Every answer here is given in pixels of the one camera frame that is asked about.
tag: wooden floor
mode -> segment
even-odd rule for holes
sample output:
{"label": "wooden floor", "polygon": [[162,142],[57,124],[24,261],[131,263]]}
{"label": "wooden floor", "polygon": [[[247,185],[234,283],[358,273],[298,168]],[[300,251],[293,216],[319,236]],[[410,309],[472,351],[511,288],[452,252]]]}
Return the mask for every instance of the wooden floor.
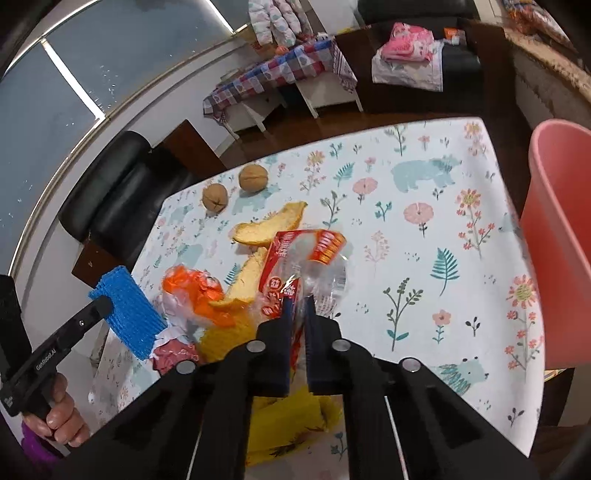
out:
{"label": "wooden floor", "polygon": [[[229,168],[289,148],[368,128],[431,118],[454,116],[451,113],[360,113],[354,103],[319,109],[314,119],[305,108],[278,108],[265,120],[266,132],[250,128],[240,132],[221,156]],[[523,209],[530,183],[527,151],[531,130],[517,106],[512,112],[483,118],[499,161],[507,189],[519,212]]]}

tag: pink clothing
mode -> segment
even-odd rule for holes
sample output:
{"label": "pink clothing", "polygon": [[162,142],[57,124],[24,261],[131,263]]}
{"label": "pink clothing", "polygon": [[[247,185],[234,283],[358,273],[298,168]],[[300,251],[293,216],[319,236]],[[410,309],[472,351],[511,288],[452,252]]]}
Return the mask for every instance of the pink clothing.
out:
{"label": "pink clothing", "polygon": [[423,27],[397,22],[390,40],[382,47],[382,58],[388,60],[431,61],[433,33]]}

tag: pink plastic bucket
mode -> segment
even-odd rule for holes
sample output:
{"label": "pink plastic bucket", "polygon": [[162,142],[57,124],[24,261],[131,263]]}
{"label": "pink plastic bucket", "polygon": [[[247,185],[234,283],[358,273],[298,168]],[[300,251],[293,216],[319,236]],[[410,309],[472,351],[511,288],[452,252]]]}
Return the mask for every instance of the pink plastic bucket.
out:
{"label": "pink plastic bucket", "polygon": [[591,361],[591,131],[564,120],[536,127],[521,217],[544,317],[546,368]]}

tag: screw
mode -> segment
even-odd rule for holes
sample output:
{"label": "screw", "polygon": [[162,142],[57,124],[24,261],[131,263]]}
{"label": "screw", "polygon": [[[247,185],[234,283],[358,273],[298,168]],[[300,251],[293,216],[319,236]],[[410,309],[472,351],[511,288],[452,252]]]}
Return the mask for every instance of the screw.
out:
{"label": "screw", "polygon": [[333,342],[332,347],[333,350],[336,350],[337,352],[346,352],[351,348],[351,344],[347,340],[339,338]]}
{"label": "screw", "polygon": [[416,358],[405,358],[402,360],[402,368],[408,372],[418,372],[421,368],[421,362]]}
{"label": "screw", "polygon": [[246,344],[246,350],[250,353],[260,353],[265,348],[267,348],[267,346],[265,345],[265,342],[261,340],[251,340]]}
{"label": "screw", "polygon": [[181,375],[192,374],[197,367],[191,360],[183,360],[177,363],[177,372]]}

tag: black leather chair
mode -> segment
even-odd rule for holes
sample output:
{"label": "black leather chair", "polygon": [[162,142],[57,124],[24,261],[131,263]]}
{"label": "black leather chair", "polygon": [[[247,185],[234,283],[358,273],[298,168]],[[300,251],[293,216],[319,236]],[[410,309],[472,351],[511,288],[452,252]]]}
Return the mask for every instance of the black leather chair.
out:
{"label": "black leather chair", "polygon": [[[480,114],[484,107],[484,76],[466,25],[478,19],[472,0],[359,0],[358,13],[370,28],[338,35],[336,41],[353,69],[357,93],[368,113],[450,112]],[[443,91],[373,83],[371,57],[385,44],[394,22],[419,25],[444,38],[445,27],[467,31],[467,46],[444,45],[441,52]]]}
{"label": "black leather chair", "polygon": [[64,229],[133,269],[163,201],[201,181],[166,148],[121,132],[96,157],[59,211]]}

